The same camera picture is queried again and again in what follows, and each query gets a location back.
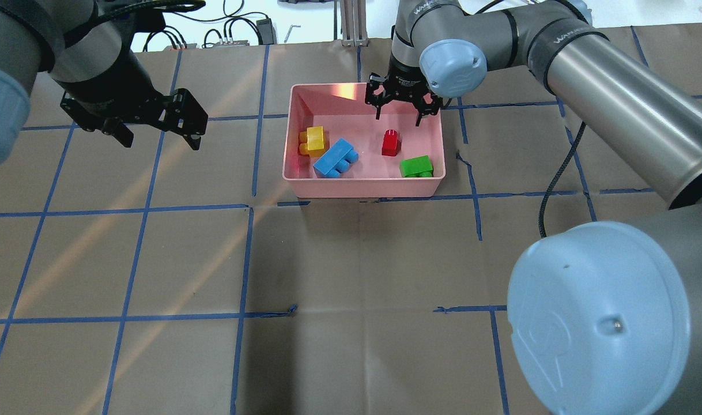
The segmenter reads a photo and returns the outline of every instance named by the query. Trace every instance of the pink plastic bin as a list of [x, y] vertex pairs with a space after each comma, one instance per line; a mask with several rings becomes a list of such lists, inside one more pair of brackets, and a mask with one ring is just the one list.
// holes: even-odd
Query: pink plastic bin
[[[285, 140], [282, 177], [301, 198], [320, 197], [430, 197], [446, 176], [440, 115], [427, 116], [415, 126], [417, 110], [411, 103], [393, 101], [376, 110], [364, 103], [366, 84], [295, 85], [290, 97], [290, 119]], [[316, 157], [298, 153], [299, 133], [323, 126], [333, 145], [344, 138], [359, 153], [359, 160], [340, 179], [316, 176]], [[384, 132], [395, 129], [402, 142], [396, 157], [382, 155]], [[399, 162], [428, 155], [433, 177], [403, 178]]]

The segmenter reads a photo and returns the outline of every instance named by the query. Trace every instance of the black cable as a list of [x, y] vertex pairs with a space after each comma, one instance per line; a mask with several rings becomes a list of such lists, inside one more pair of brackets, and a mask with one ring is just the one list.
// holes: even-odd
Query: black cable
[[499, 5], [500, 3], [504, 2], [504, 0], [493, 0], [493, 2], [488, 3], [485, 7], [480, 8], [475, 15], [482, 14], [487, 10], [490, 10], [492, 7], [495, 7], [496, 5]]
[[240, 15], [231, 16], [231, 17], [244, 17], [244, 16], [248, 16], [248, 15], [262, 15], [262, 16], [264, 16], [264, 18], [269, 18], [269, 15], [267, 15], [267, 14], [264, 13], [264, 12], [246, 12], [246, 13], [243, 13], [243, 14], [240, 14]]
[[[230, 20], [226, 21], [225, 24], [222, 26], [222, 34], [225, 35], [228, 39], [233, 39], [233, 23], [237, 21], [245, 21], [249, 27], [251, 27], [252, 31], [256, 34], [256, 38], [259, 40], [259, 44], [263, 44], [264, 42], [262, 41], [261, 33], [259, 33], [259, 28], [256, 27], [256, 24], [254, 24], [253, 21], [248, 20], [245, 17], [233, 17]], [[225, 27], [228, 26], [228, 32], [225, 32]]]
[[176, 27], [169, 25], [164, 26], [164, 29], [172, 29], [173, 31], [177, 32], [177, 35], [179, 35], [179, 39], [182, 40], [182, 45], [184, 45], [184, 49], [187, 49], [187, 40], [184, 39], [182, 32], [180, 32]]
[[121, 16], [140, 10], [163, 9], [164, 12], [191, 12], [205, 6], [205, 0], [151, 0], [150, 2], [135, 3], [135, 5], [119, 7], [109, 13], [104, 13], [96, 18], [91, 18], [80, 26], [64, 34], [66, 47], [76, 44], [85, 37], [92, 29], [100, 24], [115, 20]]
[[220, 32], [217, 31], [217, 29], [210, 29], [206, 34], [203, 39], [203, 49], [205, 49], [208, 46], [208, 35], [210, 35], [212, 32], [215, 32], [217, 34], [217, 37], [220, 38], [220, 43], [222, 43], [222, 36], [220, 35]]
[[182, 44], [179, 42], [179, 37], [177, 37], [177, 35], [171, 31], [167, 31], [166, 29], [164, 29], [162, 32], [166, 33], [167, 36], [169, 36], [169, 39], [172, 41], [172, 49], [182, 49]]
[[589, 24], [589, 22], [586, 20], [584, 15], [579, 11], [578, 8], [576, 8], [575, 5], [572, 5], [569, 0], [554, 0], [555, 2], [559, 3], [560, 5], [564, 6], [565, 8], [569, 9], [572, 13], [574, 13], [577, 18], [579, 18], [580, 21], [583, 21], [586, 24]]
[[159, 32], [149, 33], [148, 37], [146, 37], [146, 43], [144, 44], [144, 49], [141, 50], [141, 52], [148, 52], [149, 51], [149, 42], [151, 42], [151, 39], [154, 39], [154, 36], [158, 35], [159, 33], [165, 34], [169, 38], [169, 42], [172, 43], [172, 48], [178, 49], [177, 45], [174, 42], [174, 39], [172, 38], [172, 35], [174, 35], [174, 34], [170, 35], [167, 31], [159, 31]]
[[543, 200], [541, 200], [541, 210], [538, 211], [538, 231], [541, 233], [541, 238], [546, 237], [546, 226], [544, 225], [544, 216], [546, 215], [546, 203], [548, 203], [548, 198], [551, 196], [551, 193], [553, 192], [554, 187], [556, 187], [556, 183], [558, 182], [558, 180], [561, 179], [561, 174], [564, 174], [565, 169], [572, 161], [574, 153], [577, 152], [577, 146], [581, 141], [581, 137], [584, 135], [585, 129], [586, 123], [582, 121], [581, 126], [579, 126], [579, 132], [574, 138], [572, 147], [570, 148], [569, 153], [567, 154], [567, 158], [565, 158], [564, 162], [561, 163], [561, 167], [558, 168], [556, 176], [553, 177], [553, 179], [551, 180], [551, 184], [549, 184], [548, 189], [546, 189], [546, 194], [543, 195]]
[[173, 12], [173, 13], [174, 13], [175, 15], [179, 16], [179, 17], [186, 18], [187, 20], [197, 21], [197, 22], [199, 22], [199, 23], [215, 23], [215, 22], [217, 22], [217, 21], [222, 21], [222, 20], [224, 20], [225, 18], [229, 18], [229, 17], [235, 16], [236, 13], [240, 12], [241, 10], [243, 10], [244, 3], [245, 3], [245, 0], [241, 0], [241, 5], [236, 9], [236, 11], [234, 11], [233, 13], [230, 13], [230, 14], [229, 14], [229, 13], [226, 13], [226, 12], [225, 12], [225, 0], [223, 0], [223, 1], [222, 1], [222, 13], [223, 13], [224, 15], [221, 16], [221, 17], [219, 17], [219, 18], [200, 19], [200, 18], [193, 18], [193, 17], [190, 17], [190, 16], [185, 16], [185, 15], [183, 15], [183, 14], [181, 14], [181, 13], [174, 13], [174, 12]]

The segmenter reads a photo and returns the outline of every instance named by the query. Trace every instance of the blue toy block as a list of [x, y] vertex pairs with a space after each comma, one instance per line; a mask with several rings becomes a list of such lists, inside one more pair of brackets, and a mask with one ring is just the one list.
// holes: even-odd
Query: blue toy block
[[312, 165], [312, 168], [319, 177], [337, 179], [341, 177], [341, 173], [348, 171], [351, 163], [357, 161], [358, 153], [354, 151], [353, 145], [340, 138]]

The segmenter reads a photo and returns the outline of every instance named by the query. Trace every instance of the floor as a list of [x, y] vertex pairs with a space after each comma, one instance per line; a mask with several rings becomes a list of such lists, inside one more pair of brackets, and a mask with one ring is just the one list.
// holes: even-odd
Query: floor
[[[702, 102], [702, 24], [606, 33]], [[297, 199], [282, 180], [290, 87], [386, 73], [389, 50], [139, 55], [208, 111], [198, 152], [86, 133], [40, 77], [0, 167], [0, 415], [547, 414], [507, 283], [579, 120], [526, 69], [441, 112], [432, 198]], [[665, 209], [590, 131], [556, 190], [549, 233]]]

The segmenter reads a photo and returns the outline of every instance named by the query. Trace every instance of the red toy block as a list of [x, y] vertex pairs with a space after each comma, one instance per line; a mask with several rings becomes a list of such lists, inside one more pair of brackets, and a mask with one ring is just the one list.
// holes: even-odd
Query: red toy block
[[399, 134], [395, 130], [387, 130], [384, 132], [384, 141], [382, 142], [382, 155], [395, 157], [399, 152], [401, 144], [399, 143]]

